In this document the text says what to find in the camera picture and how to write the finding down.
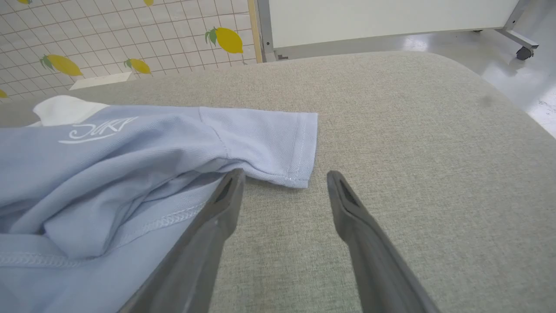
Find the glossy white floor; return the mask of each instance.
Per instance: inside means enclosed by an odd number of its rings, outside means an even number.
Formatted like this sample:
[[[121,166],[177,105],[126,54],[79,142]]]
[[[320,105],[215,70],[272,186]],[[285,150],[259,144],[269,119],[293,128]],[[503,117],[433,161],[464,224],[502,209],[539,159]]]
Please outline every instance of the glossy white floor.
[[[556,137],[556,1],[533,0],[514,30],[540,45],[532,58],[517,60],[521,46],[493,30],[348,40],[280,52],[289,59],[368,51],[437,53],[479,74]]]

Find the wooden strip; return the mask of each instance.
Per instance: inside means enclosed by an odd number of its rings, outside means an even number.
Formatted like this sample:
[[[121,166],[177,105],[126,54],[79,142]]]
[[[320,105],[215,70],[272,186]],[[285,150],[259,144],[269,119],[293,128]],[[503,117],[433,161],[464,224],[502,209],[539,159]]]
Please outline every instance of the wooden strip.
[[[251,29],[253,31],[253,43],[255,44],[255,56],[257,63],[262,63],[261,40],[259,36],[259,25],[257,24],[257,12],[255,0],[247,0],[249,5],[249,18],[251,19]]]

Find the yellow lemon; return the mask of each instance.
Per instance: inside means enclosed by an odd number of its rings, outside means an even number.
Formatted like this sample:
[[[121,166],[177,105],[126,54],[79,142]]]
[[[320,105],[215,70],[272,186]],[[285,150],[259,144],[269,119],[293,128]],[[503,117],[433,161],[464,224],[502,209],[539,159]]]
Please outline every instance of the yellow lemon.
[[[219,27],[213,28],[205,33],[205,42],[207,38],[210,39],[212,43],[216,45],[216,40],[218,39],[218,44],[229,53],[243,53],[243,43],[241,42],[241,37],[231,29]]]
[[[143,73],[143,74],[150,74],[151,73],[151,69],[149,68],[149,66],[147,65],[147,63],[138,60],[136,58],[129,58],[127,59],[127,61],[125,61],[123,63],[124,66],[126,67],[133,67],[137,72],[139,73]]]
[[[41,59],[42,67],[45,65],[48,66],[51,70],[54,70],[52,66],[56,68],[56,70],[70,76],[81,76],[83,73],[79,69],[79,67],[72,62],[72,60],[59,55],[45,55]]]

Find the white tile pattern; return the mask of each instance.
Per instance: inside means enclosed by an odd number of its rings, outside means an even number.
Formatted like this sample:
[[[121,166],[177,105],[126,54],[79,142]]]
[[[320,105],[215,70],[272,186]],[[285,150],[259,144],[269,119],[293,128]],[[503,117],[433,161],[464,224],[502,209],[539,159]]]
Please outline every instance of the white tile pattern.
[[[0,90],[30,99],[65,92],[79,79],[134,72],[138,79],[255,63],[247,0],[0,0]],[[236,31],[243,54],[206,42],[213,27]],[[59,55],[79,67],[69,76],[43,66]],[[148,64],[151,74],[124,65]]]

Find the white logo on shirt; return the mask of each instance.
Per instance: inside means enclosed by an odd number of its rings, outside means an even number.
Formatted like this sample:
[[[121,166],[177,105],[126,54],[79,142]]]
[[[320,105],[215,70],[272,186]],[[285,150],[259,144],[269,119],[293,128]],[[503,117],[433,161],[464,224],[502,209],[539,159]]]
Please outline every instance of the white logo on shirt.
[[[87,141],[93,141],[93,140],[110,137],[116,135],[116,133],[122,130],[126,124],[130,123],[136,118],[138,118],[138,116],[135,116],[134,118],[125,118],[125,119],[106,121],[99,126],[95,124],[72,125],[73,127],[90,127],[90,129],[88,132],[82,135],[78,135],[77,129],[74,129],[69,132],[70,133],[69,137],[73,140],[59,140],[58,142],[61,144],[80,144],[80,143],[86,143]]]

